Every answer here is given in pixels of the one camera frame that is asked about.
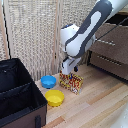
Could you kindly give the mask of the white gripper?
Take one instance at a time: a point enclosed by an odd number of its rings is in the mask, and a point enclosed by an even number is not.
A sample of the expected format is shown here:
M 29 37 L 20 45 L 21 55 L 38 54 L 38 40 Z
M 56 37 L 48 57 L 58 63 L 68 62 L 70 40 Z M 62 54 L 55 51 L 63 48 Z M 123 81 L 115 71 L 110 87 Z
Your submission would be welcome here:
M 74 58 L 66 57 L 63 60 L 63 63 L 62 63 L 62 66 L 61 66 L 62 76 L 67 77 L 67 75 L 69 75 L 72 70 L 74 70 L 75 72 L 78 72 L 77 64 L 78 64 L 79 61 L 80 61 L 79 58 L 74 59 Z

